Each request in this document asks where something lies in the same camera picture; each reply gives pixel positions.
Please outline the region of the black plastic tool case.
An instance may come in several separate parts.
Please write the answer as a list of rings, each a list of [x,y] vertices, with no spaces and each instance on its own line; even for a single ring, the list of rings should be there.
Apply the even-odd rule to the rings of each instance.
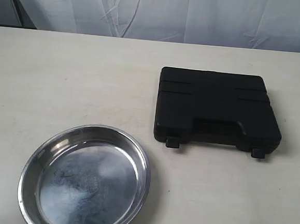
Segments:
[[[168,148],[221,144],[260,159],[282,137],[260,76],[176,67],[161,70],[153,135]]]

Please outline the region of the round stainless steel tray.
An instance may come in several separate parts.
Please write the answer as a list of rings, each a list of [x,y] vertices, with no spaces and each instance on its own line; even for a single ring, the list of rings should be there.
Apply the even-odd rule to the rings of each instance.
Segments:
[[[26,224],[129,224],[150,188],[150,163],[128,133],[82,125],[45,141],[26,162],[18,206]]]

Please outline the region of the white backdrop curtain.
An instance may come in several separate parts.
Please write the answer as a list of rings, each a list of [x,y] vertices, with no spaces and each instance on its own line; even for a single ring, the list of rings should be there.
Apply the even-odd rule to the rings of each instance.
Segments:
[[[40,30],[300,52],[300,0],[20,0]]]

